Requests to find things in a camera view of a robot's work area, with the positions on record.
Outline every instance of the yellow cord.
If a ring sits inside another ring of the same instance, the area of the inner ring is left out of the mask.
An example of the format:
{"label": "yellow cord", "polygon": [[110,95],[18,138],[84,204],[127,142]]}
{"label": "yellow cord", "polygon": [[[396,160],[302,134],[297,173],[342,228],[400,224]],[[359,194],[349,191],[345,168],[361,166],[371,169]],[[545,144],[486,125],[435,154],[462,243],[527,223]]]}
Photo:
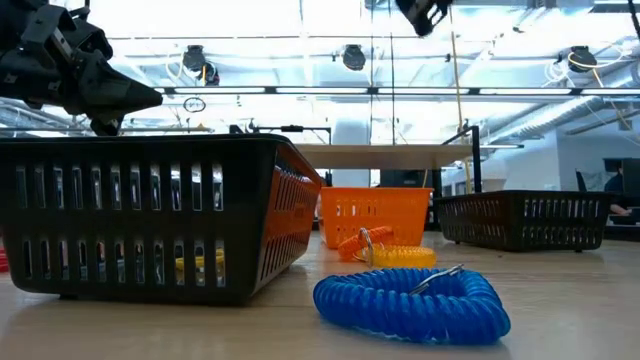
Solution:
{"label": "yellow cord", "polygon": [[[363,250],[364,259],[369,250]],[[373,266],[432,268],[436,264],[436,254],[432,249],[419,246],[373,245]]]}
{"label": "yellow cord", "polygon": [[[598,82],[598,84],[600,85],[601,88],[604,88],[604,83],[602,82],[602,79],[600,79],[600,75],[598,74],[598,71],[594,68],[591,69],[591,71],[593,71],[593,76],[596,78],[596,81]],[[631,126],[631,124],[629,124],[629,122],[627,121],[627,119],[624,117],[624,115],[622,114],[622,111],[620,111],[620,109],[618,109],[618,107],[616,106],[616,104],[613,101],[610,101],[611,105],[613,106],[613,108],[616,110],[616,114],[618,115],[618,117],[620,118],[620,121],[622,121],[622,123],[624,124],[624,126],[631,132],[633,132],[633,126]],[[640,140],[640,135],[633,133],[633,135],[638,138]]]}
{"label": "yellow cord", "polygon": [[[458,75],[458,53],[456,51],[456,34],[453,28],[453,8],[449,8],[449,20],[451,21],[451,47],[453,49],[453,77],[456,81],[456,102],[458,103],[458,129],[462,130],[462,102],[460,100],[460,76]],[[466,176],[467,194],[471,194],[471,171],[468,159],[464,160],[464,172]]]}
{"label": "yellow cord", "polygon": [[583,68],[585,68],[585,69],[602,69],[603,67],[607,67],[607,66],[609,66],[609,65],[613,65],[613,64],[615,64],[615,63],[619,62],[619,61],[620,61],[620,60],[622,60],[622,58],[623,58],[623,56],[620,56],[618,59],[613,60],[613,61],[606,62],[606,63],[604,63],[604,64],[600,64],[600,65],[587,65],[587,64],[579,63],[579,62],[577,62],[577,61],[573,60],[573,59],[572,59],[572,56],[573,56],[573,55],[575,55],[575,53],[574,53],[574,52],[569,53],[569,55],[567,56],[567,60],[569,60],[569,62],[570,62],[570,63],[576,64],[576,65],[578,65],[578,66],[580,66],[580,67],[583,67]]}

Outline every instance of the orange basket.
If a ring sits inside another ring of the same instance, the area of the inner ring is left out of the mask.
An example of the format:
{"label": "orange basket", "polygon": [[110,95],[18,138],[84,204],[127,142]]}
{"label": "orange basket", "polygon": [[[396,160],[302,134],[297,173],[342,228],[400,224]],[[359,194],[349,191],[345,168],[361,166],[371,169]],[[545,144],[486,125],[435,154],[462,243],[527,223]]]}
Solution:
{"label": "orange basket", "polygon": [[393,228],[395,245],[419,246],[433,189],[322,188],[318,222],[330,249],[360,228]]}

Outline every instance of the yellow object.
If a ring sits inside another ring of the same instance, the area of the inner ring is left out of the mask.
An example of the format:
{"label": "yellow object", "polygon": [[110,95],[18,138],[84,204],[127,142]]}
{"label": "yellow object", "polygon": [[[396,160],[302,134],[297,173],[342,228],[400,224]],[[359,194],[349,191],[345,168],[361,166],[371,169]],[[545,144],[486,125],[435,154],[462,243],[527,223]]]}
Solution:
{"label": "yellow object", "polygon": [[[224,263],[224,250],[216,250],[216,263]],[[196,256],[196,267],[204,267],[204,256]],[[184,258],[176,258],[176,270],[184,271]]]}
{"label": "yellow object", "polygon": [[[369,250],[364,249],[364,258]],[[436,264],[436,254],[432,249],[418,246],[373,245],[373,266],[432,268]]]}

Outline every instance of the table surface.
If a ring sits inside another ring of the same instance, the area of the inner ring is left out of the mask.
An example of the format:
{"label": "table surface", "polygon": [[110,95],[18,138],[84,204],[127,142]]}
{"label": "table surface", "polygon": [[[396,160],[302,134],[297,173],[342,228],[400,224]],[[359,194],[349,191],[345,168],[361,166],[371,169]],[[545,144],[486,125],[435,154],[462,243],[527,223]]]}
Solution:
{"label": "table surface", "polygon": [[316,169],[439,169],[471,156],[471,145],[296,145]]}
{"label": "table surface", "polygon": [[314,233],[309,251],[244,308],[65,301],[0,276],[1,359],[638,359],[640,244],[596,251],[503,253],[427,233],[439,267],[464,263],[500,294],[512,322],[487,347],[425,346],[323,321],[314,285],[366,270],[341,263]]}

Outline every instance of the black basket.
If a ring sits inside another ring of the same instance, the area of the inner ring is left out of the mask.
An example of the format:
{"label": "black basket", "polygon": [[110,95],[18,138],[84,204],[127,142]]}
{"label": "black basket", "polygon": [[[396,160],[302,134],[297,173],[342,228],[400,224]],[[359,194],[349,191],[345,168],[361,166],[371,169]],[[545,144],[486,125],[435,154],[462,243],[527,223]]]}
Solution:
{"label": "black basket", "polygon": [[611,195],[498,191],[438,199],[445,238],[507,251],[600,247]]}
{"label": "black basket", "polygon": [[234,304],[307,249],[321,178],[284,137],[0,142],[0,236],[30,292]]}

